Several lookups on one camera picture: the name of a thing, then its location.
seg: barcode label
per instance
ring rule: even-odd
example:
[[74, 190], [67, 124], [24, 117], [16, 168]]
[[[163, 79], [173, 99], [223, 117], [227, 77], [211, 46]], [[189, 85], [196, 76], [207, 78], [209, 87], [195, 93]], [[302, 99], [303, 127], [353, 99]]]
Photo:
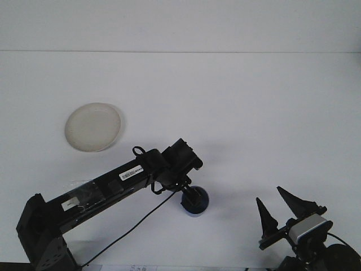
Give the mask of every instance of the barcode label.
[[140, 165], [137, 165], [136, 167], [129, 169], [126, 172], [120, 173], [119, 177], [122, 181], [125, 181], [126, 179], [129, 179], [131, 176], [136, 175], [142, 171], [144, 171], [144, 169]]

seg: white wall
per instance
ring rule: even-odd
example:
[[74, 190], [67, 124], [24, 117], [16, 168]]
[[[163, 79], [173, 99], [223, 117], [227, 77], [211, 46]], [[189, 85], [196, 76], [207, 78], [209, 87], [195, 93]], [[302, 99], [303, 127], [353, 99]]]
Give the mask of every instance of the white wall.
[[361, 1], [1, 1], [1, 50], [360, 52]]

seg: white label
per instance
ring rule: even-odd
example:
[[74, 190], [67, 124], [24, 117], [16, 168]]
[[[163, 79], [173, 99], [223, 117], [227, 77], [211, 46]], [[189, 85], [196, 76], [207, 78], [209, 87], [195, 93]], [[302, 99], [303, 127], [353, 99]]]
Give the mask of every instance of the white label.
[[142, 171], [144, 171], [144, 169], [140, 165], [137, 165], [136, 167], [129, 169], [126, 172], [120, 173], [119, 177], [122, 181], [125, 181], [126, 179], [129, 179], [131, 176], [136, 175]]
[[79, 203], [80, 203], [80, 202], [79, 202], [78, 198], [75, 196], [75, 197], [67, 200], [66, 202], [63, 202], [63, 203], [61, 204], [61, 206], [63, 207], [64, 211], [67, 211], [67, 210], [69, 210], [70, 208], [73, 208], [74, 206], [79, 205]]

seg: paper plate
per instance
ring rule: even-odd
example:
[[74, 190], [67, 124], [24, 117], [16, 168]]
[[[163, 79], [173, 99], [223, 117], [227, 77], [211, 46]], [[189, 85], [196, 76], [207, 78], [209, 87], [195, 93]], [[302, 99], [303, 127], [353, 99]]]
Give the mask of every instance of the paper plate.
[[65, 137], [69, 144], [88, 152], [109, 147], [119, 131], [119, 113], [106, 103], [89, 103], [76, 109], [65, 125]]

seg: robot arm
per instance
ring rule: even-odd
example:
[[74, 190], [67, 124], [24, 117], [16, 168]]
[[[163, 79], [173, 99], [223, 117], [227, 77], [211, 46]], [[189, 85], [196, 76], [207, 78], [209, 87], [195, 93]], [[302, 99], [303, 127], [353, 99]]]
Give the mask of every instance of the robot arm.
[[[62, 235], [148, 185], [156, 194], [183, 191], [182, 206], [192, 213], [207, 208], [205, 190], [189, 186], [188, 172], [203, 163], [185, 141], [179, 139], [162, 153], [140, 147], [133, 153], [134, 160], [49, 202], [41, 194], [28, 200], [16, 230], [34, 270], [81, 270]], [[156, 181], [162, 185], [159, 191], [154, 190]]]
[[359, 255], [349, 246], [324, 245], [333, 222], [321, 217], [327, 209], [315, 202], [302, 200], [282, 187], [277, 187], [280, 195], [297, 219], [290, 218], [286, 225], [278, 229], [278, 222], [270, 215], [260, 199], [256, 199], [262, 223], [261, 250], [285, 238], [296, 257], [287, 256], [277, 271], [359, 271]]

